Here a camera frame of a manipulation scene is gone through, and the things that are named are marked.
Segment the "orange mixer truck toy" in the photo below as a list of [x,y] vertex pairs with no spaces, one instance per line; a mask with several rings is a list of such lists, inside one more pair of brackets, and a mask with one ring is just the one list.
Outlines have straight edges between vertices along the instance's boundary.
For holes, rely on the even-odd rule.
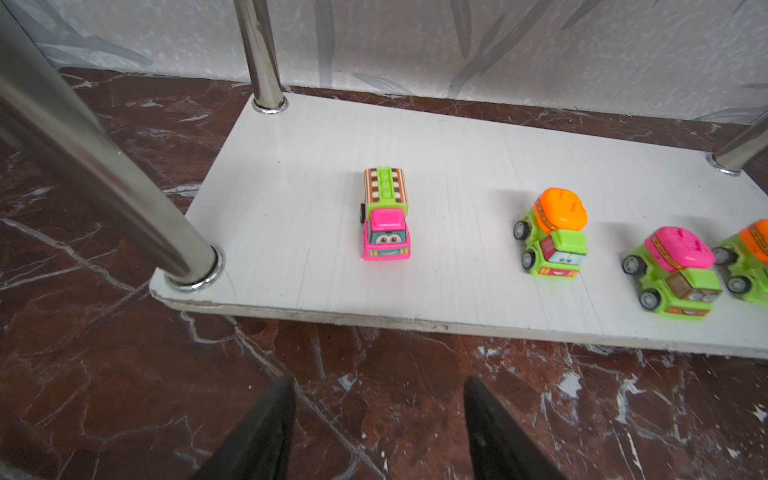
[[521,265],[533,276],[575,279],[588,254],[588,215],[580,198],[562,188],[548,188],[513,227],[516,240],[525,243]]

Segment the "white two-tier shelf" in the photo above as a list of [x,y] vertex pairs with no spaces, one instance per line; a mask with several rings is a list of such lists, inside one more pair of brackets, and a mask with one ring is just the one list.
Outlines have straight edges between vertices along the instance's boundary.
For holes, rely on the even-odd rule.
[[[763,358],[765,307],[724,296],[705,320],[640,307],[623,254],[654,229],[707,242],[767,214],[739,165],[684,149],[377,107],[281,90],[266,5],[240,1],[254,94],[186,212],[108,136],[10,11],[1,132],[151,255],[152,296],[183,311]],[[409,259],[362,258],[363,171],[404,171]],[[548,188],[579,196],[575,279],[533,276],[514,224]]]

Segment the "pink green truck toy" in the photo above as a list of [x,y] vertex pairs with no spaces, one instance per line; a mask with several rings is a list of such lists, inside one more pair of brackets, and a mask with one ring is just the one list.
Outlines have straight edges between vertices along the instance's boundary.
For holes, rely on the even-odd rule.
[[388,166],[368,168],[363,180],[362,258],[372,262],[409,259],[412,239],[404,171]]

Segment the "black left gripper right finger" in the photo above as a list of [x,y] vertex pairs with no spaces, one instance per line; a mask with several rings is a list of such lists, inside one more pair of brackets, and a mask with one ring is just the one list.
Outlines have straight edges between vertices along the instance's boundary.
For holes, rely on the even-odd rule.
[[565,479],[477,376],[463,387],[475,479]]

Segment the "pink mixer truck toy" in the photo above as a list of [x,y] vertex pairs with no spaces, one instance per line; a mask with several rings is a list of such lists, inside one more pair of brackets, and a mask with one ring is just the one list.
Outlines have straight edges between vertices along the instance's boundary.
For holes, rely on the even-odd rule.
[[665,226],[622,259],[637,286],[640,306],[657,315],[701,321],[722,294],[715,256],[693,232]]

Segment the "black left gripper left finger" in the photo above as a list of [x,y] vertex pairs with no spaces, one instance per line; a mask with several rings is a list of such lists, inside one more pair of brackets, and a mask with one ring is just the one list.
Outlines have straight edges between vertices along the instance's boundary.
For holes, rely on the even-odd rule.
[[285,374],[197,470],[194,479],[285,479],[296,414],[294,377]]

